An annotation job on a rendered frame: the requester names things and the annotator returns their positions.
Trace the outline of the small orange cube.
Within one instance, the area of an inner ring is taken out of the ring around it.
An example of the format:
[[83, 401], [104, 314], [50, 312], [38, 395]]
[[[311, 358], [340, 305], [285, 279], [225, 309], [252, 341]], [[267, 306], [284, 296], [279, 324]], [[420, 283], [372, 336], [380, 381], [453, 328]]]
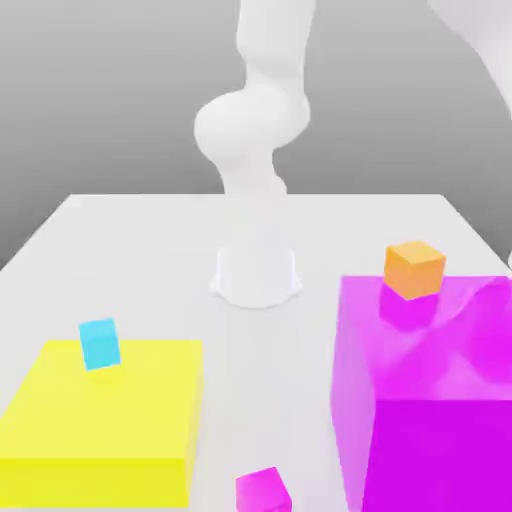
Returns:
[[446, 256], [423, 241], [409, 241], [386, 249], [383, 281], [405, 300], [437, 294]]

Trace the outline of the small cyan cube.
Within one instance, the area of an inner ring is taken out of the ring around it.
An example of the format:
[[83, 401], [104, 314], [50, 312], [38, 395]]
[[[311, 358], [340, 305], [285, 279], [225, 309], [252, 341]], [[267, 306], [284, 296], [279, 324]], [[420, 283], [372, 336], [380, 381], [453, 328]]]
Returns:
[[79, 335], [87, 371], [121, 364], [120, 344], [112, 318], [81, 323]]

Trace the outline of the small magenta cube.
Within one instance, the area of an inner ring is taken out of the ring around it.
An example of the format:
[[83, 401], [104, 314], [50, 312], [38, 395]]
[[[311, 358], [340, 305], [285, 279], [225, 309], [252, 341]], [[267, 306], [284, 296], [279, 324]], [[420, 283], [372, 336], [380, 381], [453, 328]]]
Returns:
[[292, 512], [292, 500], [276, 467], [235, 480], [237, 512]]

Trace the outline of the large yellow box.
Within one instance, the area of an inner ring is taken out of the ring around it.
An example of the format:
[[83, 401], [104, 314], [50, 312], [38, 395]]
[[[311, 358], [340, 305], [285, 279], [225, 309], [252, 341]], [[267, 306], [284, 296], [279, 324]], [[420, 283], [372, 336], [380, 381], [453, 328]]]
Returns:
[[187, 507], [203, 383], [199, 341], [124, 341], [93, 371], [47, 342], [0, 417], [0, 507]]

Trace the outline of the large magenta box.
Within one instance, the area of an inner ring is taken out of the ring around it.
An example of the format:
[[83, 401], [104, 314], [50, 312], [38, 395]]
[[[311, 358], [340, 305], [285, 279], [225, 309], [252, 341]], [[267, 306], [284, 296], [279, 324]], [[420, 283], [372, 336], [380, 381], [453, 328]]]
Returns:
[[512, 512], [512, 279], [343, 278], [330, 407], [349, 512]]

